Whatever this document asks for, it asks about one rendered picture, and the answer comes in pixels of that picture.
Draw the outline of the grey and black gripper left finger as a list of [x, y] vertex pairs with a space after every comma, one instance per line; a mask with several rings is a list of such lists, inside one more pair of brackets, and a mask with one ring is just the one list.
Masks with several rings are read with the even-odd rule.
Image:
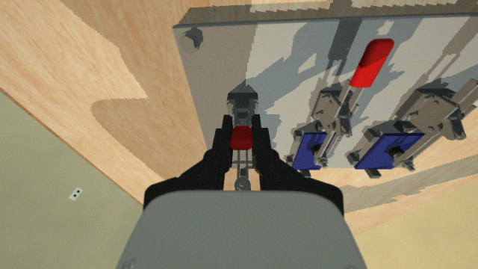
[[233, 132], [232, 116], [223, 116], [221, 129], [216, 129], [212, 149], [203, 155], [203, 159], [173, 177], [150, 185], [144, 193], [143, 211], [156, 197], [173, 191], [218, 190], [223, 191], [225, 174], [232, 167], [233, 149], [230, 140]]

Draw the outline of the grey fixture plate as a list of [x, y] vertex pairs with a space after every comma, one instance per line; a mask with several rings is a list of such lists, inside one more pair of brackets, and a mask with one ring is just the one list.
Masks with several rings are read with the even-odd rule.
[[[281, 160], [294, 156], [294, 131], [316, 129], [311, 113], [321, 90], [342, 90], [371, 40], [394, 47], [350, 121], [328, 168], [354, 168], [347, 160], [368, 142], [368, 129], [395, 129], [396, 114], [416, 89], [458, 92], [478, 80], [478, 12], [342, 16], [177, 24], [172, 27], [207, 150], [228, 114], [228, 93], [258, 93], [261, 127]], [[189, 32], [193, 53], [181, 49]]]

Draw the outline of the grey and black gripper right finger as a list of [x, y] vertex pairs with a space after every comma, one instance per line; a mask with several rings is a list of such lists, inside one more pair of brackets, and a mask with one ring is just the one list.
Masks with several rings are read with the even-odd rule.
[[252, 116], [252, 140], [252, 167], [259, 174], [260, 191], [302, 191], [316, 194], [333, 202], [344, 217], [344, 196], [341, 189], [306, 178], [281, 160], [278, 152], [271, 148], [268, 128], [261, 127], [260, 114]]

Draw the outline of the grey toggle clamp with red handle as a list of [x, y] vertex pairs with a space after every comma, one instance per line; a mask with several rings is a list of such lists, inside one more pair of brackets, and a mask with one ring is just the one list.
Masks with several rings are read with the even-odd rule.
[[457, 93], [448, 88], [416, 89], [395, 115], [425, 135], [405, 152], [400, 147], [387, 151], [394, 167], [414, 172], [413, 160], [441, 137], [464, 140], [462, 120], [478, 108], [473, 105], [477, 100], [478, 81], [472, 78]]

